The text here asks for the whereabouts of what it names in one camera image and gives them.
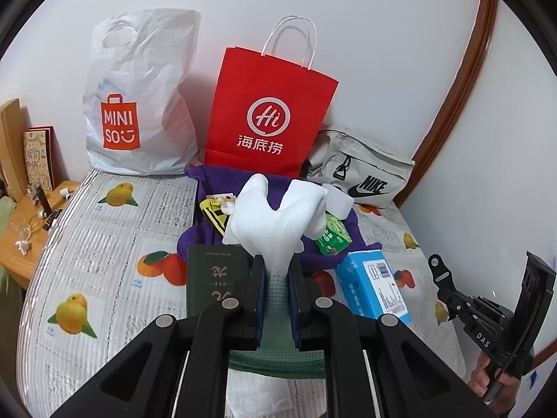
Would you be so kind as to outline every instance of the white cloth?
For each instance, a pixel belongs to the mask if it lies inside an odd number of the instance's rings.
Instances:
[[[267,202],[268,181],[254,174],[236,198],[234,213],[226,226],[222,243],[242,244],[252,256],[262,255],[267,273],[286,276],[294,253],[301,253],[302,235],[316,240],[325,232],[327,190],[294,179],[282,197],[278,210]]]
[[[226,403],[234,418],[258,418],[292,408],[288,380],[228,370]]]

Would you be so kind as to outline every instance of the hand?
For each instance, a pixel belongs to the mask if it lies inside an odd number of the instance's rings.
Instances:
[[[482,352],[478,357],[476,368],[473,370],[472,375],[470,376],[470,382],[468,383],[468,386],[479,397],[482,397],[485,394],[487,391],[486,387],[489,384],[489,376],[486,371],[488,364],[489,357]],[[516,402],[516,394],[519,391],[520,380],[504,372],[499,378],[499,383],[503,384],[503,388],[489,404],[490,409],[498,415],[512,409]]]

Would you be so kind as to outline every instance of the dark green book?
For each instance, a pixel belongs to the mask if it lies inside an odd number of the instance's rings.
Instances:
[[[186,282],[186,315],[200,314],[232,294],[236,280],[250,276],[248,255],[235,245],[190,245]]]

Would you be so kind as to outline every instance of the bed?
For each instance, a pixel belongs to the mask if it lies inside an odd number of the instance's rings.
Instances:
[[[107,197],[115,188],[130,190],[131,199],[111,205]],[[168,262],[174,257],[178,237],[194,223],[196,190],[188,177],[87,173],[49,232],[22,313],[18,389],[34,418],[50,416],[158,315],[186,316],[185,286],[164,275],[149,277],[145,261],[154,254]],[[392,203],[386,209],[356,205],[355,211],[364,240],[383,244],[393,272],[411,273],[415,286],[401,289],[410,328],[463,376],[455,329],[437,321],[436,288],[419,245],[405,245],[413,235],[402,215]],[[86,307],[87,324],[78,334],[71,333],[71,319],[65,329],[56,322],[57,308],[71,301]],[[292,408],[276,416],[313,418],[325,411],[324,381],[288,380],[288,388]]]

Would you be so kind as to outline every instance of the wooden nightstand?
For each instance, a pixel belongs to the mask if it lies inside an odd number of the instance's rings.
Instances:
[[[60,190],[68,187],[71,192],[73,192],[79,182],[64,181],[62,182],[54,191],[45,191],[48,202],[52,206],[52,209],[63,209],[66,206],[65,199],[60,196]],[[45,220],[38,218],[37,212],[42,209],[42,207],[34,207],[31,202],[29,195],[26,195],[18,203],[18,207],[22,208],[27,216],[29,225],[32,229],[31,238],[29,242],[31,243],[31,249],[26,256],[23,256],[18,250],[16,244],[17,236],[8,226],[0,234],[0,265],[4,266],[12,278],[20,284],[23,289],[27,289],[29,286],[29,281],[35,266],[37,265],[37,260],[41,254],[42,248],[46,243],[46,238],[48,232],[42,228]]]

